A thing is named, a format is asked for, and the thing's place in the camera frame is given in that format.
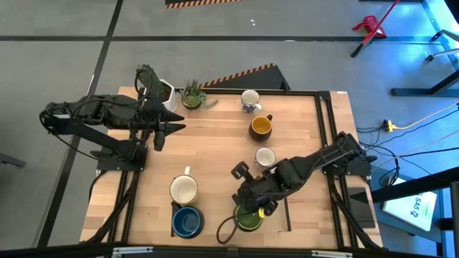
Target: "gray floor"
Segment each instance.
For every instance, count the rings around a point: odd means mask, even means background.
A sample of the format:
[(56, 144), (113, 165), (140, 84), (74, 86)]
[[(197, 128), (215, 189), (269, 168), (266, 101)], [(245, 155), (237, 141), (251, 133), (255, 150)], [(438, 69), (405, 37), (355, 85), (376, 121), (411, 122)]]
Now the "gray floor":
[[(115, 3), (3, 0), (0, 36), (105, 35)], [(115, 35), (356, 36), (361, 32), (351, 28), (363, 16), (381, 17), (388, 6), (357, 0), (340, 1), (338, 8), (336, 0), (245, 0), (167, 10), (162, 1), (130, 0), (123, 5)], [(420, 4), (397, 6), (384, 29), (389, 36), (435, 33)], [(48, 102), (75, 101), (86, 93), (101, 46), (101, 42), (0, 42), (0, 152), (28, 162), (24, 169), (0, 166), (0, 249), (34, 244), (67, 150), (46, 134), (38, 113)], [(112, 42), (96, 93), (115, 94), (119, 86), (132, 85), (135, 68), (143, 63), (181, 87), (185, 80), (203, 82), (275, 62), (293, 89), (347, 91), (359, 127), (376, 126), (383, 119), (406, 125), (454, 101), (389, 94), (392, 87), (432, 87), (451, 74), (454, 69), (447, 57), (424, 62), (429, 54), (442, 51), (441, 45), (374, 43), (352, 59), (349, 54), (356, 46), (356, 42)], [(403, 153), (429, 143), (457, 130), (458, 116), (385, 146)], [(359, 137), (371, 143), (376, 136)], [(380, 141), (392, 136), (382, 133)], [(454, 135), (425, 150), (453, 147), (458, 140), (459, 135)], [(96, 149), (85, 141), (80, 148)], [(457, 166), (456, 157), (457, 152), (450, 152), (410, 160), (435, 173)], [(379, 156), (375, 164), (386, 159)], [(401, 162), (401, 167), (401, 173), (413, 178), (425, 176), (408, 163)], [(78, 242), (94, 172), (95, 162), (77, 156), (50, 244)], [(380, 227), (384, 245), (392, 250), (436, 254), (431, 241)]]

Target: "wooden table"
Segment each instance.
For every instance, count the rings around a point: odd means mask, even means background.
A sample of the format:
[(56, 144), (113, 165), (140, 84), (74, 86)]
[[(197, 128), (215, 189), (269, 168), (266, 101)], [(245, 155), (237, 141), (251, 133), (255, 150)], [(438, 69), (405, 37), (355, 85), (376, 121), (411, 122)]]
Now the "wooden table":
[[(121, 87), (119, 94), (136, 98), (133, 87)], [(333, 111), (338, 131), (352, 133), (356, 128), (351, 106), (345, 92), (331, 92)], [(234, 202), (231, 195), (242, 181), (232, 177), (230, 171), (240, 161), (250, 165), (250, 172), (257, 176), (254, 154), (261, 146), (271, 147), (276, 160), (293, 156), (307, 156), (321, 147), (315, 100), (305, 96), (263, 95), (263, 111), (245, 114), (241, 111), (237, 95), (209, 95), (208, 99), (219, 99), (210, 110), (186, 110), (178, 101), (176, 113), (183, 115), (186, 128), (170, 135), (162, 152), (151, 147), (146, 169), (139, 180), (131, 230), (130, 244), (176, 245), (176, 246), (220, 246), (215, 238), (218, 225), (231, 216)], [(327, 139), (331, 133), (322, 103), (326, 121)], [(248, 135), (250, 121), (256, 115), (273, 115), (273, 134), (265, 143), (256, 143)], [(111, 130), (108, 133), (117, 139), (126, 139), (128, 132)], [(191, 166), (191, 174), (199, 185), (199, 198), (194, 204), (204, 213), (206, 224), (203, 232), (195, 239), (185, 240), (171, 237), (171, 197), (169, 185), (175, 176)], [(108, 171), (96, 184), (87, 209), (81, 240), (90, 238), (103, 224), (113, 210), (120, 180), (119, 171)], [(357, 176), (347, 176), (348, 187), (364, 187), (371, 198), (369, 187)], [(262, 226), (252, 233), (237, 231), (229, 245), (239, 247), (272, 248), (322, 248), (335, 249), (331, 202), (326, 177), (321, 170), (313, 172), (305, 186), (288, 197), (292, 231), (287, 231), (285, 207), (279, 203), (278, 210), (266, 218)], [(124, 215), (120, 216), (115, 240), (120, 239)], [(341, 215), (346, 245), (350, 245), (346, 220)], [(228, 223), (222, 229), (222, 238), (231, 232)], [(378, 245), (382, 245), (379, 229), (366, 232)]]

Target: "yellow cable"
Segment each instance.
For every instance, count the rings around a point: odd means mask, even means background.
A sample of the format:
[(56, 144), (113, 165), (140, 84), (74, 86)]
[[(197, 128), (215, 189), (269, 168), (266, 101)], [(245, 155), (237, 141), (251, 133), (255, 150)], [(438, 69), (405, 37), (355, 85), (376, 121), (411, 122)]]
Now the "yellow cable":
[(444, 110), (447, 110), (448, 108), (451, 108), (452, 106), (454, 106), (454, 105), (456, 105), (456, 104), (458, 104), (458, 103), (459, 103), (459, 100), (456, 101), (456, 102), (454, 102), (453, 104), (447, 106), (447, 107), (444, 107), (444, 108), (438, 110), (438, 111), (435, 112), (435, 113), (432, 113), (432, 114), (426, 116), (425, 118), (423, 118), (423, 119), (421, 119), (421, 120), (419, 120), (419, 121), (417, 121), (417, 122), (412, 123), (411, 125), (408, 125), (408, 126), (405, 126), (405, 127), (402, 127), (402, 128), (397, 127), (397, 126), (395, 126), (395, 125), (392, 123), (392, 129), (399, 129), (399, 130), (408, 129), (408, 128), (412, 127), (413, 125), (417, 125), (418, 123), (421, 123), (422, 121), (424, 121), (424, 120), (430, 118), (431, 116), (437, 115), (438, 113), (440, 113), (440, 112), (442, 112), (442, 111), (444, 111)]

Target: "white pot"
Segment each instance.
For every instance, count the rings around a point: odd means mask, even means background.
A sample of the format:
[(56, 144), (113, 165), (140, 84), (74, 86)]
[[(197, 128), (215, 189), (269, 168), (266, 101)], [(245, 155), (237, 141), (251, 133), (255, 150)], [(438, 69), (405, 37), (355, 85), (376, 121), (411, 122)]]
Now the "white pot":
[(175, 98), (175, 89), (174, 86), (170, 85), (167, 81), (165, 80), (159, 80), (160, 82), (163, 83), (163, 85), (170, 87), (171, 88), (171, 95), (169, 96), (169, 99), (167, 101), (164, 101), (164, 107), (166, 107), (167, 110), (171, 112), (175, 112), (175, 109), (177, 109), (177, 102)]

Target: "red stand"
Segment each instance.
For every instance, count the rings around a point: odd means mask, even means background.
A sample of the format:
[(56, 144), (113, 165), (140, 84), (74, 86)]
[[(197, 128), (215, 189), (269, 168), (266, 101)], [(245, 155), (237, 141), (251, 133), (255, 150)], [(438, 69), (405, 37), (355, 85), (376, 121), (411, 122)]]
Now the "red stand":
[(378, 27), (378, 19), (374, 15), (369, 15), (364, 18), (364, 22), (360, 23), (359, 25), (355, 26), (352, 28), (353, 31), (358, 31), (360, 28), (364, 27), (366, 32), (371, 33), (373, 31), (376, 31), (376, 34), (374, 35), (375, 37), (382, 37), (386, 38), (386, 32), (384, 32), (383, 28)]
[(357, 47), (357, 49), (351, 54), (351, 57), (356, 57), (360, 51), (365, 47), (365, 45), (373, 40), (374, 37), (387, 37), (386, 33), (382, 29), (381, 25), (390, 12), (393, 10), (396, 4), (398, 4), (400, 0), (395, 0), (395, 2), (390, 6), (389, 11), (382, 17), (382, 20), (378, 23), (378, 20), (375, 16), (370, 15), (364, 18), (364, 22), (360, 23), (359, 25), (355, 26), (352, 30), (356, 31), (357, 29), (361, 28), (362, 26), (368, 31), (368, 35), (361, 41), (361, 44)]

